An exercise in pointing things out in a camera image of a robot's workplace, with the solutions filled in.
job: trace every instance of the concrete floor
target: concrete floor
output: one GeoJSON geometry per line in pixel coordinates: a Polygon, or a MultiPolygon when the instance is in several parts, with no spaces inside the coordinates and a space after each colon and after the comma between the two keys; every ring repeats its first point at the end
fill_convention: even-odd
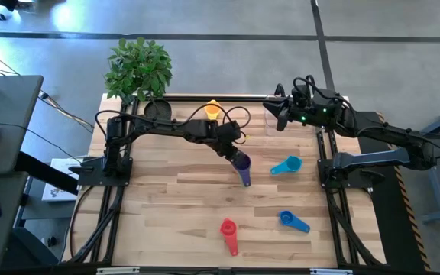
{"type": "MultiPolygon", "coordinates": [[[[326,35],[440,37],[440,1],[319,0],[319,7],[326,35]]],[[[0,21],[0,31],[315,35],[313,22],[309,0],[42,0],[37,13],[0,21]]],[[[170,93],[271,94],[277,83],[289,87],[293,77],[309,73],[325,85],[316,41],[158,43],[173,58],[170,93]]],[[[21,74],[43,75],[46,92],[92,121],[105,91],[106,57],[116,44],[0,38],[0,58],[21,74]]],[[[415,129],[440,115],[440,44],[328,42],[327,48],[335,87],[357,110],[380,111],[390,123],[415,129]]],[[[30,127],[74,155],[89,146],[88,132],[41,102],[30,127]]],[[[42,161],[65,157],[32,135],[23,150],[42,161]]],[[[417,216],[437,210],[426,173],[403,173],[417,216]]],[[[419,229],[431,268],[440,271],[440,222],[419,229]]]]}

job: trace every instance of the yellow measuring cup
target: yellow measuring cup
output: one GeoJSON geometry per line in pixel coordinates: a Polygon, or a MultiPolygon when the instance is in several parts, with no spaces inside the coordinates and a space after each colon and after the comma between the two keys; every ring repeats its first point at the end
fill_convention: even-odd
{"type": "MultiPolygon", "coordinates": [[[[217,106],[220,106],[220,103],[218,103],[216,100],[210,100],[207,104],[215,104],[217,106]]],[[[217,119],[217,116],[220,112],[220,108],[217,108],[213,105],[207,105],[203,107],[205,109],[206,115],[208,115],[208,119],[215,120],[217,119]]]]}

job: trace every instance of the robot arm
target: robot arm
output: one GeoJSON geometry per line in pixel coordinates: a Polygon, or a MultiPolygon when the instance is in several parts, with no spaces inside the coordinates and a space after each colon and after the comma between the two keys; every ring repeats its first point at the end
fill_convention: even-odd
{"type": "Polygon", "coordinates": [[[418,131],[397,128],[387,123],[367,121],[361,127],[362,115],[356,112],[351,104],[338,93],[319,89],[313,78],[296,78],[292,96],[284,95],[279,84],[275,93],[279,98],[267,99],[264,107],[277,119],[277,130],[282,131],[288,121],[298,121],[303,125],[313,125],[335,131],[344,137],[366,137],[401,147],[399,150],[385,154],[364,154],[352,156],[340,153],[334,157],[334,167],[351,171],[356,168],[385,165],[403,165],[413,170],[427,170],[434,165],[439,157],[434,156],[434,144],[424,138],[418,131]],[[297,80],[306,84],[298,86],[297,80]]]}
{"type": "MultiPolygon", "coordinates": [[[[217,121],[206,119],[180,122],[175,119],[172,121],[152,120],[143,115],[119,115],[108,120],[106,133],[106,150],[102,169],[110,176],[124,169],[121,147],[132,143],[144,134],[178,137],[195,144],[205,144],[238,170],[243,170],[250,164],[249,156],[232,144],[241,138],[241,129],[236,121],[219,125],[217,121]],[[132,123],[133,130],[125,135],[127,122],[132,123]]],[[[250,181],[244,181],[245,186],[250,184],[250,181]]]]}

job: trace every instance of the green leaves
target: green leaves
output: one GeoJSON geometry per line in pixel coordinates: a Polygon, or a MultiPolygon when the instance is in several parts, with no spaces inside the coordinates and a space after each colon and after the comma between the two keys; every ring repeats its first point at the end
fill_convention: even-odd
{"type": "Polygon", "coordinates": [[[145,39],[143,37],[137,38],[137,46],[139,46],[139,47],[144,46],[144,42],[145,42],[145,39]]]}
{"type": "Polygon", "coordinates": [[[173,74],[170,69],[171,59],[164,46],[155,41],[145,43],[143,37],[127,42],[124,38],[118,41],[118,47],[108,60],[110,72],[104,75],[108,97],[137,93],[139,100],[146,95],[161,97],[166,92],[173,74]]]}
{"type": "Polygon", "coordinates": [[[155,92],[159,89],[159,79],[157,78],[157,76],[153,76],[152,77],[152,90],[154,90],[155,92]]]}
{"type": "Polygon", "coordinates": [[[120,46],[120,50],[123,50],[125,48],[126,43],[127,43],[127,40],[125,40],[124,38],[122,38],[118,41],[118,45],[120,46]]]}

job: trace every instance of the wooden table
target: wooden table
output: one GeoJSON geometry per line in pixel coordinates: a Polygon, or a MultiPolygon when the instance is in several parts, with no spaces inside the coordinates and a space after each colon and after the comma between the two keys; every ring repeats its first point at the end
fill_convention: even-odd
{"type": "MultiPolygon", "coordinates": [[[[103,95],[100,110],[119,110],[119,99],[103,95]]],[[[185,120],[201,102],[171,102],[173,118],[185,120]]],[[[276,131],[276,119],[259,102],[244,128],[249,136],[238,147],[252,160],[252,186],[245,188],[231,164],[205,145],[152,134],[132,145],[131,184],[121,207],[113,265],[177,267],[336,267],[325,192],[319,186],[315,129],[290,123],[276,131]],[[270,175],[289,155],[303,159],[298,173],[270,175]],[[290,210],[311,227],[310,233],[282,226],[278,212],[290,210]],[[232,257],[219,233],[224,218],[238,225],[239,255],[232,257]]],[[[145,104],[141,104],[143,113],[145,104]]],[[[114,114],[102,114],[100,122],[114,114]]],[[[247,114],[231,112],[243,124],[247,114]]],[[[204,111],[195,118],[206,118],[204,111]]],[[[339,151],[360,153],[358,140],[337,137],[339,151]]],[[[102,156],[104,137],[96,127],[89,155],[102,156]]],[[[95,229],[103,188],[86,198],[76,216],[75,251],[95,229]]],[[[359,189],[347,190],[354,230],[374,256],[385,261],[373,204],[359,189]]],[[[341,236],[348,255],[347,238],[341,236]]],[[[101,255],[108,240],[103,238],[101,255]]],[[[63,260],[68,259],[69,245],[63,260]]]]}

